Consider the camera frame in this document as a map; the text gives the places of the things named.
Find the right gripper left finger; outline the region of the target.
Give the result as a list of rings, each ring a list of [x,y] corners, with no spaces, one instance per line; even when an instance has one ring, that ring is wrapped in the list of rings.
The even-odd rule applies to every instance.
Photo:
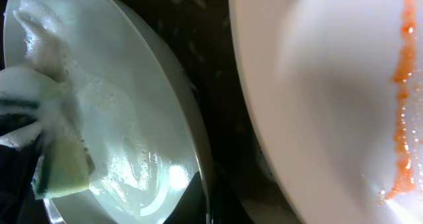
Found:
[[[206,196],[200,173],[196,172],[163,224],[206,224],[206,217]]]

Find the green yellow sponge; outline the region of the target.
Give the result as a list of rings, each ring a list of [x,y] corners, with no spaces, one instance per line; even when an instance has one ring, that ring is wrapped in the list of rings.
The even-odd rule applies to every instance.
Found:
[[[89,187],[94,166],[68,109],[69,86],[29,67],[1,71],[1,145],[41,152],[30,178],[36,199],[60,198]]]

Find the light blue plate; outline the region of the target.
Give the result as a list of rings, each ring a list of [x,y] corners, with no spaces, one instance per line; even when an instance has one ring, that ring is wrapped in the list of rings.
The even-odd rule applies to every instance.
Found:
[[[120,0],[8,0],[5,68],[69,86],[94,169],[88,189],[40,199],[51,223],[163,223],[196,172],[210,223],[208,136],[165,41]]]

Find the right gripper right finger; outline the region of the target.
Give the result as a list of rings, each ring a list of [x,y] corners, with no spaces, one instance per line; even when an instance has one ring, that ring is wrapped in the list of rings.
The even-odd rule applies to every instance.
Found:
[[[218,176],[214,201],[214,224],[254,224],[224,176]]]

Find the white plate with sauce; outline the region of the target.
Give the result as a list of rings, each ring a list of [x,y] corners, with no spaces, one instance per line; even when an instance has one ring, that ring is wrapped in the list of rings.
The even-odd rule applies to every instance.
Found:
[[[422,222],[422,0],[229,0],[249,116],[304,223]]]

